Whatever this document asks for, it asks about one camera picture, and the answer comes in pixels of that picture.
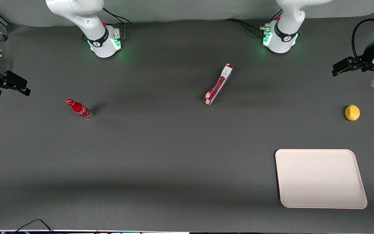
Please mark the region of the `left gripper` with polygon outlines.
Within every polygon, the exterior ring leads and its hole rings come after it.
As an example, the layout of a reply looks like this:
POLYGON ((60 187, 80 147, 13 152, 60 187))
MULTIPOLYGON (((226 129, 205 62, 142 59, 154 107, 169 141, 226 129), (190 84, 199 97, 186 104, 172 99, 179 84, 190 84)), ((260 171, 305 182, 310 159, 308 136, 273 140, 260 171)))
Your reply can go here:
POLYGON ((374 41, 370 43, 362 54, 363 65, 354 57, 347 57, 333 65, 332 76, 353 71, 374 71, 374 41))

